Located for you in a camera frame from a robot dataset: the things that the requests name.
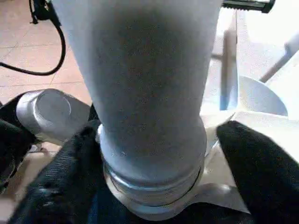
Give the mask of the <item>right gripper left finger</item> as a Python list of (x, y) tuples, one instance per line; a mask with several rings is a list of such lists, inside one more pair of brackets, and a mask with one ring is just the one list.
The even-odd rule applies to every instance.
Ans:
[(11, 224), (86, 224), (102, 176), (99, 120), (67, 140), (36, 178), (9, 219)]

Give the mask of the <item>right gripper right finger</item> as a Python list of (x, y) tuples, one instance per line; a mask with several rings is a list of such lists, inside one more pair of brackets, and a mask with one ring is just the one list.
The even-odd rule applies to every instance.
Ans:
[(221, 149), (258, 224), (299, 222), (299, 164), (277, 143), (237, 121), (216, 129)]

